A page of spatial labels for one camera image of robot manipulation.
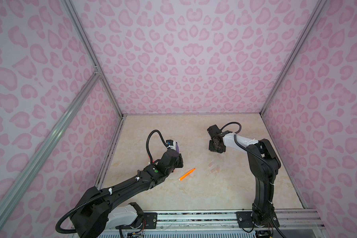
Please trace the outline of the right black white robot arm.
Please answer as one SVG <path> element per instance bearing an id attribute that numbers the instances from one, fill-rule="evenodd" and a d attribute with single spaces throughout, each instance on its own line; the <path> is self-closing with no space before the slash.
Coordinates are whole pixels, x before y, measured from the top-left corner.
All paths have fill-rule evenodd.
<path id="1" fill-rule="evenodd" d="M 274 221 L 274 185 L 281 162 L 269 140 L 239 136 L 238 133 L 242 130 L 241 124 L 231 122 L 226 126 L 232 124 L 239 126 L 237 132 L 223 131 L 224 127 L 219 128 L 217 125 L 207 129 L 210 136 L 209 150 L 222 154 L 227 148 L 233 148 L 247 154 L 250 170 L 255 177 L 251 222 L 257 227 L 264 227 Z"/>

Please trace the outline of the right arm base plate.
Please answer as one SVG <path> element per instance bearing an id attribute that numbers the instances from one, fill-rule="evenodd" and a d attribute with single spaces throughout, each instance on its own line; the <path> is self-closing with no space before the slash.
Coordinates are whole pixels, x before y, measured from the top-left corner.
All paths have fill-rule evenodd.
<path id="1" fill-rule="evenodd" d="M 244 229 L 251 230 L 252 228 L 258 229 L 258 228 L 274 227 L 270 219 L 270 216 L 268 216 L 268 218 L 265 221 L 260 222 L 260 224 L 258 225 L 255 225 L 251 211 L 237 211 L 235 214 L 240 229 L 244 228 Z"/>

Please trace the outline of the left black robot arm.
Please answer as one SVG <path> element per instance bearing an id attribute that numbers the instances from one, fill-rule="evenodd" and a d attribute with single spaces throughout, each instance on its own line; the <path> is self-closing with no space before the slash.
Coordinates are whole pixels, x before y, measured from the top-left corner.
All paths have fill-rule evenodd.
<path id="1" fill-rule="evenodd" d="M 81 238 L 98 237 L 109 222 L 108 216 L 117 206 L 141 192 L 158 186 L 174 169 L 182 167 L 181 154 L 168 148 L 157 163 L 146 166 L 130 179 L 108 188 L 89 188 L 68 215 L 74 226 L 73 232 Z"/>

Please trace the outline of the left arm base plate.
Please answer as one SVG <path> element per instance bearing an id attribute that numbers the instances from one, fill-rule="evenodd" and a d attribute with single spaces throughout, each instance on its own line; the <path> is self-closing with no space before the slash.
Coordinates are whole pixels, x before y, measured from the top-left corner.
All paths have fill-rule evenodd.
<path id="1" fill-rule="evenodd" d="M 155 229 L 157 226 L 157 216 L 158 213 L 155 212 L 146 212 L 142 215 L 138 215 L 136 219 L 130 225 L 122 225 L 116 227 L 123 229 L 133 229 L 133 230 L 141 230 L 143 229 Z"/>

